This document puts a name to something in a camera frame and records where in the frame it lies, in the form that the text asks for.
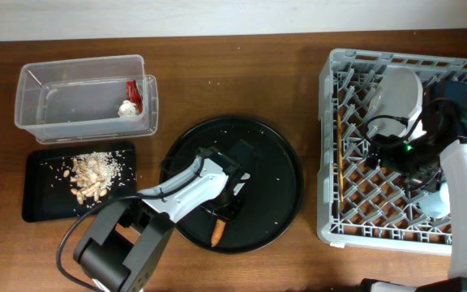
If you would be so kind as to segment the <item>white napkin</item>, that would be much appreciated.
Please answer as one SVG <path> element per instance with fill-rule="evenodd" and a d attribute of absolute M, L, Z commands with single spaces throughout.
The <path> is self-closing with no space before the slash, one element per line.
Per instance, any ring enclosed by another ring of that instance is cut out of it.
<path fill-rule="evenodd" d="M 136 103 L 125 100 L 118 108 L 118 116 L 120 118 L 130 118 L 139 114 Z"/>

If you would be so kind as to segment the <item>light blue cup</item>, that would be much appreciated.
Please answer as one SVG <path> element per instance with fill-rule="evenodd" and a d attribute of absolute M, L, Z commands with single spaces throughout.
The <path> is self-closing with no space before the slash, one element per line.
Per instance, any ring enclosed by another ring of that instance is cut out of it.
<path fill-rule="evenodd" d="M 450 199 L 447 183 L 442 183 L 438 191 L 429 193 L 419 202 L 419 208 L 428 217 L 440 219 L 450 214 Z"/>

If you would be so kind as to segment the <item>red sauce packet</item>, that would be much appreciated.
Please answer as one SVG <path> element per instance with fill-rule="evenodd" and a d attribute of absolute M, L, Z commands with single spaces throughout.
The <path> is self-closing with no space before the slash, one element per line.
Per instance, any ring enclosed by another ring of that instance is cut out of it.
<path fill-rule="evenodd" d="M 135 105 L 137 114 L 141 114 L 143 112 L 143 98 L 135 80 L 126 82 L 126 97 Z"/>

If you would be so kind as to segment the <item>grey plate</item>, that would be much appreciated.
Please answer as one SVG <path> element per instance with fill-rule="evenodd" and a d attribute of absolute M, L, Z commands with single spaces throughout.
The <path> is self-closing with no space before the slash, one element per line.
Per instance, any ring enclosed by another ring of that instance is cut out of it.
<path fill-rule="evenodd" d="M 368 105 L 367 118 L 390 115 L 407 118 L 407 125 L 388 119 L 378 118 L 369 122 L 366 133 L 384 136 L 404 136 L 422 112 L 422 83 L 414 71 L 406 67 L 394 68 L 385 75 L 376 87 Z"/>

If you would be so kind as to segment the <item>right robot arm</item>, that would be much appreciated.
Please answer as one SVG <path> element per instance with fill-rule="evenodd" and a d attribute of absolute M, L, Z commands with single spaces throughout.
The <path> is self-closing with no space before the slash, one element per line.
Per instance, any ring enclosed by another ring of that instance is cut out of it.
<path fill-rule="evenodd" d="M 442 175 L 448 189 L 452 254 L 444 281 L 421 291 L 467 291 L 467 86 L 443 80 L 424 88 L 417 79 L 383 80 L 371 101 L 375 116 L 362 135 L 370 144 L 366 167 L 384 167 L 429 189 Z"/>

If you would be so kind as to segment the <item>orange carrot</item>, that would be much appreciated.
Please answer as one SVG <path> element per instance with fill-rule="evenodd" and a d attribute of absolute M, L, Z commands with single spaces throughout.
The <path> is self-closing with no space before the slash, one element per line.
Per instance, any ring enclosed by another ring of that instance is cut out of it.
<path fill-rule="evenodd" d="M 223 233 L 225 231 L 226 222 L 221 219 L 216 220 L 214 230 L 211 237 L 211 246 L 216 247 L 222 239 Z"/>

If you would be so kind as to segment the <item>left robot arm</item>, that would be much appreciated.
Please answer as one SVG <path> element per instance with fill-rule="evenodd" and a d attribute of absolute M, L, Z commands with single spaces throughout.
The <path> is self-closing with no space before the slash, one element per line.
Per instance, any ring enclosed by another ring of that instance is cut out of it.
<path fill-rule="evenodd" d="M 141 291 L 152 276 L 175 225 L 204 203 L 218 214 L 233 203 L 248 178 L 254 149 L 239 140 L 230 150 L 200 148 L 179 174 L 158 186 L 108 199 L 73 258 L 94 291 Z"/>

